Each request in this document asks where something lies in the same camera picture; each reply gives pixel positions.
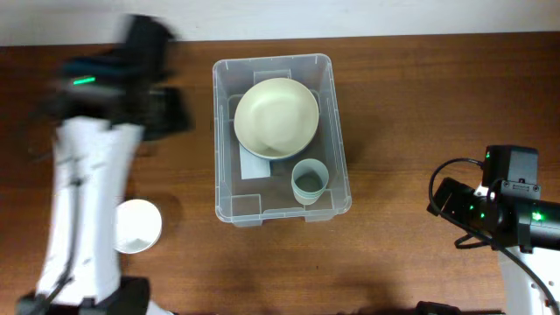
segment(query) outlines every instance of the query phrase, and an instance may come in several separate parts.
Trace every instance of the paper cup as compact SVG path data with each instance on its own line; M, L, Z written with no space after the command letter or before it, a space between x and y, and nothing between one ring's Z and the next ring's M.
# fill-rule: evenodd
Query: paper cup
M123 202L116 208L115 249L135 254L152 247L161 235L162 220L154 204L142 199Z
M328 169L323 163L313 158L300 161L291 172L291 188L294 197L304 206L317 201L328 183Z

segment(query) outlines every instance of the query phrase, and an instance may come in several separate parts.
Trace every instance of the transparent storage container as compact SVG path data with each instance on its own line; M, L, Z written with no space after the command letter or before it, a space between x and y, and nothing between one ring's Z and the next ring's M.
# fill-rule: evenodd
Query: transparent storage container
M294 157L270 161L270 177L242 179L234 116L239 100L256 83L290 78L308 87L319 107L311 143ZM336 102L333 65L324 54L227 59L213 67L213 119L216 165L216 215L237 227L260 226L264 220L304 217L327 221L352 205L347 163ZM329 183L319 200L299 204L291 190L291 171L302 159L316 158L329 170Z

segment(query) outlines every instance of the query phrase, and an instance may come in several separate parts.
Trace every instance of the wooden table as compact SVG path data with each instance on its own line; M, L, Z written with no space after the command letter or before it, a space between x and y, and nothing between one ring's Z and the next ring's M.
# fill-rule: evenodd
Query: wooden table
M39 279L52 162L30 163L13 130L46 96L68 57L101 46L0 51L0 313ZM214 213L212 65L230 58L326 53L332 58L350 211L328 222L271 220L238 228ZM540 150L542 198L560 201L560 33L184 43L171 80L196 129L162 140L132 166L128 196L161 205L164 232L123 259L153 298L180 313L335 314L438 301L505 307L496 254L459 251L463 233L425 211L431 172L483 158L489 144ZM36 144L47 146L38 135ZM471 186L471 165L444 171Z

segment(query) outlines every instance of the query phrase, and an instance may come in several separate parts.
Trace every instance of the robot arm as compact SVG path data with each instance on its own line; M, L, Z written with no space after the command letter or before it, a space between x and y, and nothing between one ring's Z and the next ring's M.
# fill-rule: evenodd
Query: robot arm
M492 236L536 274L553 297L560 296L560 204L540 201L538 153L507 145L486 148L483 179L475 190L445 178L434 195L441 213ZM428 211L439 215L432 205ZM456 242L458 249L466 249ZM550 315L550 301L523 269L499 253L508 314Z
M170 314L150 301L145 278L121 276L115 210L142 140L186 129L177 89L165 77L169 31L135 16L115 50L69 60L48 112L60 120L54 144L52 221L36 292L18 314Z

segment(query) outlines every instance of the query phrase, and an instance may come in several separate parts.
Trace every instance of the white wall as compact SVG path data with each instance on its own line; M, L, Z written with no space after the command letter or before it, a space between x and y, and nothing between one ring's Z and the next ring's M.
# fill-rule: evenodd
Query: white wall
M560 0L0 0L0 46L112 42L131 12L183 40L560 31Z

